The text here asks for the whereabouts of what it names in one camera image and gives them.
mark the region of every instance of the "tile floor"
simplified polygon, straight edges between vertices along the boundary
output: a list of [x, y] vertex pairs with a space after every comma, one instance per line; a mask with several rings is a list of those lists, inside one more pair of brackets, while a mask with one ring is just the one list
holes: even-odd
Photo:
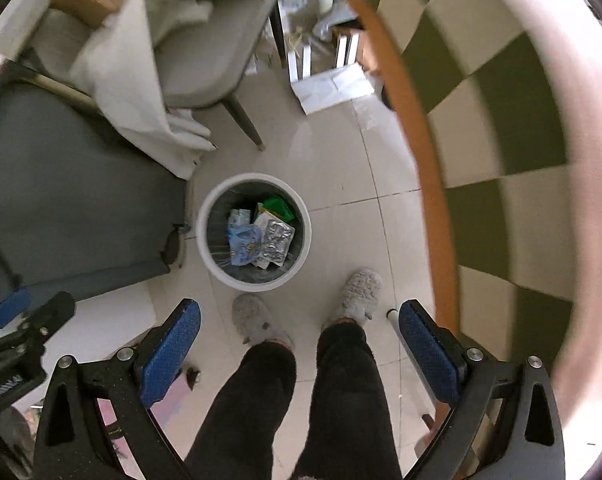
[[[284, 76], [270, 71], [246, 77], [238, 99], [266, 150], [258, 152], [222, 108], [197, 112], [219, 149], [205, 156], [194, 176], [194, 209], [222, 180], [260, 171], [292, 186], [312, 221], [312, 245], [299, 273], [263, 294], [292, 337], [298, 362], [292, 404], [274, 440], [273, 479], [287, 478], [302, 450], [319, 330], [342, 284], [359, 266], [377, 269], [385, 280], [381, 306], [366, 332], [385, 385], [401, 467], [407, 472], [416, 460], [414, 443], [427, 433], [420, 416], [433, 414], [433, 405], [383, 314], [410, 298], [432, 312], [433, 296], [417, 171], [396, 117], [376, 96], [305, 116]], [[182, 268], [150, 280], [148, 286], [159, 322], [183, 297], [195, 298], [203, 310], [202, 330], [188, 354], [188, 361], [201, 369], [202, 380], [166, 427], [175, 449], [184, 455], [245, 352], [231, 321], [238, 291], [210, 275], [193, 238], [187, 241]]]

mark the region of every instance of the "metal screw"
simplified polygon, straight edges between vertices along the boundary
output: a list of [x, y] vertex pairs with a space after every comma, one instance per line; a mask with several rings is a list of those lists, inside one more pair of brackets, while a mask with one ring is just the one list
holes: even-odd
[[470, 358], [470, 361], [483, 361], [483, 352], [481, 352], [478, 348], [468, 348], [467, 356]]
[[133, 355], [134, 350], [128, 348], [127, 346], [125, 348], [121, 348], [118, 352], [116, 352], [116, 358], [119, 361], [129, 361]]
[[58, 365], [59, 368], [67, 368], [69, 365], [72, 364], [72, 356], [64, 355], [57, 361], [56, 364]]
[[543, 362], [535, 355], [530, 355], [530, 357], [527, 358], [527, 363], [532, 368], [540, 368], [543, 366]]

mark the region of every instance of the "green and beige checkered cloth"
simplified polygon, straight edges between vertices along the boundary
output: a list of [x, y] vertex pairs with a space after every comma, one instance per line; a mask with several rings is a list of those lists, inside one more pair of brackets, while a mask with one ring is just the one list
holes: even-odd
[[459, 264], [461, 330], [500, 359], [551, 367], [574, 298], [561, 117], [503, 0], [367, 0], [428, 116]]

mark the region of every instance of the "gray office chair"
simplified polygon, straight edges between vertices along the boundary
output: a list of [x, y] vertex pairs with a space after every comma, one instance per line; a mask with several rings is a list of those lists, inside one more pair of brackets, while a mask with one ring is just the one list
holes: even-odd
[[285, 65], [278, 0], [212, 0], [207, 23], [176, 30], [155, 50], [156, 67], [168, 108], [206, 108], [222, 103], [260, 150], [263, 141], [234, 95], [258, 38], [270, 19]]

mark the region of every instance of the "chair seat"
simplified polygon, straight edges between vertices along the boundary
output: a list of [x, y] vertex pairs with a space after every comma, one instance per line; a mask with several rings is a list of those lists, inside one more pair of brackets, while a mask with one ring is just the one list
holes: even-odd
[[238, 86], [277, 0], [212, 0], [207, 23], [176, 30], [155, 52], [165, 104], [215, 104]]

